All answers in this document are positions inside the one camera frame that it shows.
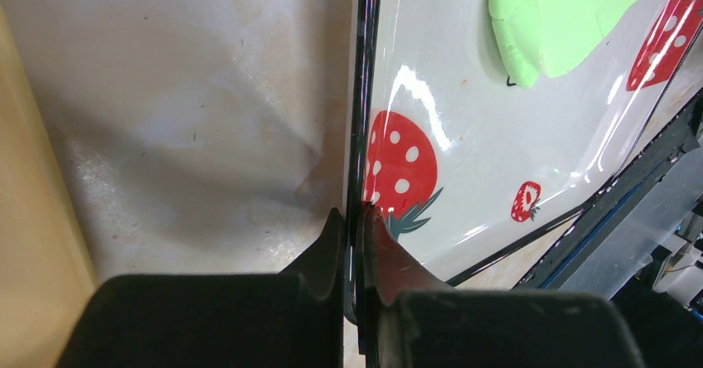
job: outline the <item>black edge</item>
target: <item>black edge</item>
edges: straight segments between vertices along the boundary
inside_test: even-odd
[[[371,88],[373,87],[378,14],[381,0],[359,0],[356,20],[356,62],[354,68],[354,95],[351,101],[351,132],[349,134],[349,169],[347,172],[347,252],[345,255],[344,315],[356,323],[354,313],[353,253],[356,223],[361,214],[361,196],[364,187],[366,140],[371,116]]]

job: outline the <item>blue edge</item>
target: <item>blue edge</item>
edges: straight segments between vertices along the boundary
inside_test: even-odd
[[[649,178],[649,176],[652,175],[652,173],[654,173],[654,171],[656,171],[657,168],[659,168],[659,165],[657,165],[657,167],[655,167],[655,168],[652,170],[652,172],[650,172],[650,174],[647,175],[647,177],[645,178],[645,180],[646,180],[647,178]],[[621,200],[618,202],[618,204],[617,204],[612,210],[610,210],[610,212],[598,223],[598,225],[595,226],[595,228],[589,233],[589,235],[588,235],[583,241],[581,241],[581,244],[579,245],[579,247],[576,248],[576,250],[574,250],[574,252],[572,252],[572,253],[569,255],[568,258],[566,258],[566,260],[564,261],[564,263],[562,263],[562,264],[559,266],[559,268],[557,268],[557,270],[555,270],[555,272],[552,273],[552,275],[545,281],[545,283],[543,283],[543,284],[540,286],[540,288],[543,288],[543,289],[544,289],[544,288],[548,288],[548,287],[551,285],[551,283],[554,282],[554,280],[559,276],[559,274],[561,274],[561,273],[566,269],[566,267],[567,267],[572,261],[574,261],[574,259],[576,258],[576,256],[577,256],[582,250],[584,250],[584,248],[586,247],[586,245],[588,245],[589,242],[590,242],[591,240],[593,240],[593,238],[598,234],[598,232],[601,231],[601,229],[603,229],[603,226],[605,226],[605,225],[610,221],[610,219],[613,218],[613,215],[615,215],[615,214],[620,210],[620,208],[623,207],[623,205],[625,204],[625,202],[627,202],[627,201],[630,199],[630,197],[632,197],[633,194],[634,194],[635,192],[637,192],[637,190],[639,190],[639,188],[642,186],[643,183],[644,183],[644,182],[638,183],[635,187],[633,187],[632,190],[628,191],[628,193],[625,194],[625,196],[623,197],[623,199],[621,199]],[[695,311],[695,310],[691,310],[691,312],[693,313],[693,315],[694,315],[696,318],[698,318],[699,321],[703,322],[703,315],[701,315],[699,312],[697,312],[697,311]]]

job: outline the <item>strawberry print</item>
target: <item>strawberry print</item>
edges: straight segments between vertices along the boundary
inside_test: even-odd
[[[703,23],[703,0],[669,0],[633,64],[627,91],[667,81]]]
[[[530,219],[535,221],[535,214],[540,209],[537,202],[540,201],[542,187],[535,182],[524,182],[512,202],[510,217],[514,221],[525,221]]]
[[[401,114],[381,111],[371,126],[364,201],[379,206],[397,240],[422,227],[437,199],[437,158],[422,129]]]

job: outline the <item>stained white surface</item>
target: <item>stained white surface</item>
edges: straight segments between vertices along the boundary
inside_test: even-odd
[[[352,0],[0,0],[101,279],[277,271],[341,205]]]
[[[447,280],[586,202],[627,161],[667,85],[630,80],[667,1],[638,0],[580,65],[526,90],[506,85],[487,0],[381,0],[369,163],[383,169],[365,191],[399,242]],[[408,137],[418,162],[403,159]]]

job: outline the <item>green strawberry leaf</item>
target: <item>green strawberry leaf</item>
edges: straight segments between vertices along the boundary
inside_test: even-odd
[[[407,226],[402,230],[402,232],[403,232],[403,233],[410,233],[410,232],[412,232],[412,231],[415,231],[415,230],[417,230],[418,228],[422,227],[425,223],[427,223],[427,222],[429,221],[429,219],[431,219],[431,218],[428,217],[428,218],[425,218],[425,219],[420,219],[420,220],[414,221],[414,222],[410,223],[409,225],[407,225]]]
[[[535,206],[534,208],[530,209],[530,220],[535,221],[535,215],[537,215],[537,211],[539,209],[539,206]]]
[[[442,192],[444,188],[440,188],[435,192],[424,204],[419,202],[410,207],[399,219],[395,217],[393,213],[388,215],[388,230],[393,236],[394,240],[398,240],[401,234],[410,233],[415,231],[425,225],[429,221],[429,217],[425,219],[417,220],[420,215],[422,215],[433,202],[437,200],[437,197]]]

